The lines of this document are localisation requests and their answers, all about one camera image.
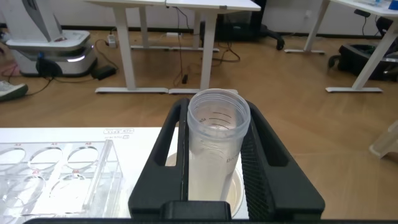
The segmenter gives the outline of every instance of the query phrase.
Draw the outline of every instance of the white desk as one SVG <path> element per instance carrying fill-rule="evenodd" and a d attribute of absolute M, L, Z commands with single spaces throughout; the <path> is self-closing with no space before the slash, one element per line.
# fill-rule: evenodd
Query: white desk
<path fill-rule="evenodd" d="M 322 50 L 312 50 L 312 44 L 313 41 L 315 40 L 315 37 L 317 35 L 318 29 L 321 25 L 321 22 L 323 20 L 323 17 L 325 16 L 326 10 L 328 9 L 330 1 L 336 2 L 343 4 L 345 6 L 349 6 L 355 9 L 360 9 L 362 11 L 370 12 L 372 14 L 375 14 L 377 16 L 383 16 L 387 17 L 389 19 L 392 19 L 394 22 L 390 26 L 390 29 L 388 32 L 385 34 L 383 39 L 380 41 L 378 47 L 375 49 L 374 53 L 370 57 L 369 61 L 365 65 L 365 67 L 362 69 L 362 72 L 359 74 L 358 78 L 354 82 L 354 85 L 352 87 L 328 87 L 326 88 L 327 92 L 333 93 L 333 92 L 382 92 L 380 88 L 364 88 L 363 86 L 365 85 L 366 81 L 369 79 L 371 76 L 372 72 L 374 69 L 377 67 L 379 64 L 380 60 L 383 58 L 384 54 L 387 52 L 388 48 L 391 46 L 393 41 L 398 37 L 398 11 L 395 10 L 390 10 L 387 7 L 383 5 L 382 7 L 375 7 L 375 6 L 370 6 L 367 4 L 359 3 L 359 2 L 354 2 L 353 0 L 322 0 L 319 12 L 318 12 L 318 18 L 317 21 L 315 22 L 314 26 L 312 27 L 312 30 L 310 32 L 310 35 L 308 36 L 307 43 L 305 44 L 305 47 L 303 50 L 292 50 L 292 49 L 287 49 L 285 52 L 287 53 L 317 53 L 317 54 L 324 54 L 325 52 Z"/>
<path fill-rule="evenodd" d="M 128 129 L 126 134 L 107 134 L 107 130 Z M 145 166 L 147 158 L 159 135 L 160 128 L 0 128 L 1 143 L 16 142 L 68 142 L 68 141 L 104 141 L 113 140 L 118 154 L 123 182 L 120 189 L 118 213 L 115 217 L 130 218 L 127 201 Z M 178 128 L 175 129 L 170 145 L 169 155 L 177 152 Z M 236 164 L 237 170 L 242 174 L 241 158 Z M 248 219 L 246 196 L 243 196 L 241 208 L 235 215 L 236 219 Z"/>
<path fill-rule="evenodd" d="M 195 14 L 201 12 L 206 17 L 200 89 L 175 88 L 169 91 L 170 94 L 198 93 L 209 88 L 217 14 L 261 10 L 260 6 L 250 0 L 166 0 L 166 6 L 191 9 Z"/>
<path fill-rule="evenodd" d="M 85 0 L 100 6 L 112 7 L 118 28 L 119 48 L 122 55 L 124 77 L 127 87 L 99 87 L 96 93 L 168 93 L 167 88 L 137 88 L 134 78 L 134 67 L 131 58 L 129 28 L 127 25 L 126 8 L 139 8 L 141 35 L 143 46 L 148 47 L 148 31 L 146 6 L 164 6 L 164 0 Z"/>
<path fill-rule="evenodd" d="M 96 93 L 170 93 L 170 94 L 196 94 L 201 90 L 209 88 L 211 60 L 214 49 L 214 34 L 217 14 L 224 14 L 236 11 L 260 11 L 260 7 L 250 0 L 84 0 L 101 6 L 113 8 L 113 13 L 118 28 L 119 48 L 122 55 L 124 76 L 127 87 L 100 87 Z M 193 37 L 193 47 L 161 47 L 149 46 L 146 10 L 145 6 L 171 6 L 184 7 L 195 10 L 194 34 L 200 31 L 201 12 L 206 16 L 205 46 L 199 48 L 199 35 Z M 138 7 L 141 22 L 142 46 L 130 45 L 128 26 L 126 19 L 126 8 Z M 131 60 L 130 48 L 134 49 L 167 49 L 167 50 L 203 50 L 203 62 L 201 71 L 200 88 L 198 89 L 171 89 L 167 88 L 137 88 L 134 78 L 134 67 Z"/>

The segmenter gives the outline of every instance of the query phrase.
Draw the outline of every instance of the clear plastic cup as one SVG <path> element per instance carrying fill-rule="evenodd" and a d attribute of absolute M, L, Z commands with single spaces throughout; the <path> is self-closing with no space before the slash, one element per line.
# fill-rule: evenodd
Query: clear plastic cup
<path fill-rule="evenodd" d="M 188 106 L 189 200 L 226 200 L 243 137 L 249 105 L 227 90 L 197 93 Z"/>

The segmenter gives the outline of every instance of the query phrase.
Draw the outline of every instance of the wooden floor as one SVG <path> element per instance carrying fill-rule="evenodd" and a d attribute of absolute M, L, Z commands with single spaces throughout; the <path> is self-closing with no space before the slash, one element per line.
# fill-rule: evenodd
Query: wooden floor
<path fill-rule="evenodd" d="M 91 39 L 107 34 L 92 32 Z M 151 34 L 151 43 L 178 45 L 175 37 L 160 36 Z M 191 38 L 184 37 L 182 44 L 190 45 Z M 234 43 L 241 62 L 213 67 L 210 87 L 237 89 L 257 105 L 325 199 L 323 218 L 398 219 L 398 164 L 368 151 L 398 118 L 398 83 L 367 82 L 382 88 L 383 94 L 325 91 L 328 86 L 353 84 L 354 76 L 327 69 L 328 58 L 350 42 L 369 40 L 318 39 L 315 49 L 326 50 L 325 56 L 286 54 L 275 49 L 272 39 Z M 131 44 L 140 43 L 139 33 L 132 32 Z M 286 48 L 301 48 L 305 38 L 287 37 L 286 43 Z M 52 82 L 42 93 L 0 103 L 0 127 L 161 126 L 176 100 L 191 97 L 95 94 L 100 86 L 125 86 L 119 49 L 103 43 L 99 48 L 119 65 L 117 75 L 87 83 Z M 174 87 L 180 71 L 178 52 L 133 54 L 138 86 Z M 225 58 L 234 59 L 230 53 Z M 182 59 L 188 84 L 178 86 L 198 88 L 201 53 L 182 52 Z M 105 64 L 101 57 L 99 62 Z M 14 77 L 11 82 L 27 83 L 29 91 L 36 91 L 46 81 Z"/>

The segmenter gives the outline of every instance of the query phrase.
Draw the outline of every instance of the black electrical cable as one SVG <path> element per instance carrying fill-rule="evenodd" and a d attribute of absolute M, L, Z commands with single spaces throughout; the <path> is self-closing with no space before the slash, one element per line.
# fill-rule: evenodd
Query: black electrical cable
<path fill-rule="evenodd" d="M 175 10 L 177 11 L 177 30 L 178 30 L 178 29 L 180 29 L 180 13 L 178 13 L 178 10 L 179 10 L 179 9 L 178 9 L 177 7 L 176 7 Z M 178 45 L 180 46 L 179 52 L 180 52 L 180 69 L 181 69 L 181 71 L 180 71 L 180 73 L 174 78 L 174 81 L 173 81 L 174 87 L 176 87 L 176 86 L 180 83 L 180 81 L 178 81 L 178 82 L 176 83 L 176 80 L 178 79 L 178 77 L 180 76 L 180 79 L 181 79 L 181 80 L 182 80 L 182 78 L 183 78 L 181 41 L 180 41 L 180 34 L 179 34 L 179 33 L 177 34 L 177 37 L 178 37 Z"/>
<path fill-rule="evenodd" d="M 374 17 L 374 23 L 376 24 L 376 28 L 377 28 L 377 16 Z"/>
<path fill-rule="evenodd" d="M 225 16 L 225 18 L 226 18 L 226 20 L 227 20 L 227 23 L 229 24 L 229 27 L 231 28 L 231 36 L 232 36 L 232 35 L 233 35 L 233 26 L 232 26 L 232 23 L 231 23 L 231 21 L 229 20 L 229 18 L 228 18 L 227 15 L 224 15 L 224 16 Z M 226 47 L 222 47 L 222 48 L 226 48 L 226 50 L 223 52 L 221 58 L 212 58 L 212 60 L 219 61 L 218 64 L 212 65 L 213 67 L 220 66 L 223 62 L 237 63 L 237 62 L 240 62 L 240 61 L 241 61 L 241 57 L 240 57 L 236 52 L 234 52 L 234 51 L 232 50 L 232 41 L 228 40 L 228 41 L 227 41 L 227 46 L 226 46 Z M 225 56 L 225 53 L 226 53 L 226 52 L 231 52 L 232 54 L 234 54 L 234 55 L 236 56 L 237 59 L 235 59 L 235 60 L 225 60 L 225 59 L 224 59 L 224 56 Z"/>
<path fill-rule="evenodd" d="M 38 90 L 38 91 L 36 91 L 36 92 L 34 92 L 34 93 L 28 93 L 28 94 L 26 94 L 25 96 L 33 96 L 33 95 L 36 95 L 36 94 L 40 93 L 41 91 L 45 90 L 45 89 L 49 86 L 49 84 L 51 83 L 52 80 L 54 80 L 54 77 L 52 77 L 51 79 L 49 79 L 48 82 L 47 82 L 47 84 L 46 84 L 41 90 Z"/>
<path fill-rule="evenodd" d="M 106 40 L 104 40 L 104 39 L 98 39 L 98 40 L 94 43 L 94 48 L 95 48 L 95 50 L 96 50 L 108 63 L 110 63 L 111 65 L 113 65 L 113 66 L 116 68 L 116 70 L 119 70 L 119 67 L 116 65 L 116 63 L 112 62 L 109 58 L 107 58 L 107 56 L 105 56 L 104 53 L 102 53 L 102 51 L 99 50 L 99 48 L 98 48 L 98 46 L 97 46 L 97 44 L 98 44 L 99 41 L 103 41 L 106 45 L 108 45 L 108 43 L 107 43 Z"/>
<path fill-rule="evenodd" d="M 185 16 L 185 23 L 187 24 L 188 29 L 191 29 L 191 28 L 189 28 L 189 25 L 188 25 L 188 16 L 185 13 L 183 13 L 180 8 L 178 8 L 178 7 L 174 7 L 174 8 L 176 8 L 179 12 L 181 12 L 181 14 L 183 14 Z"/>
<path fill-rule="evenodd" d="M 364 24 L 363 24 L 363 26 L 362 26 L 362 35 L 365 35 L 365 32 L 364 32 L 364 28 L 365 28 L 365 25 L 366 25 L 366 17 L 364 17 L 365 18 L 365 22 L 364 22 Z"/>

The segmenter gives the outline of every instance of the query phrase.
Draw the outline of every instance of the white shoe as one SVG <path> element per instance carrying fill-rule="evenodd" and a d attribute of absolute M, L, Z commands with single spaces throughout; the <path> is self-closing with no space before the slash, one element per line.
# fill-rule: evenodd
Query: white shoe
<path fill-rule="evenodd" d="M 6 81 L 0 81 L 0 101 L 13 100 L 24 96 L 28 91 L 26 84 L 11 85 Z"/>

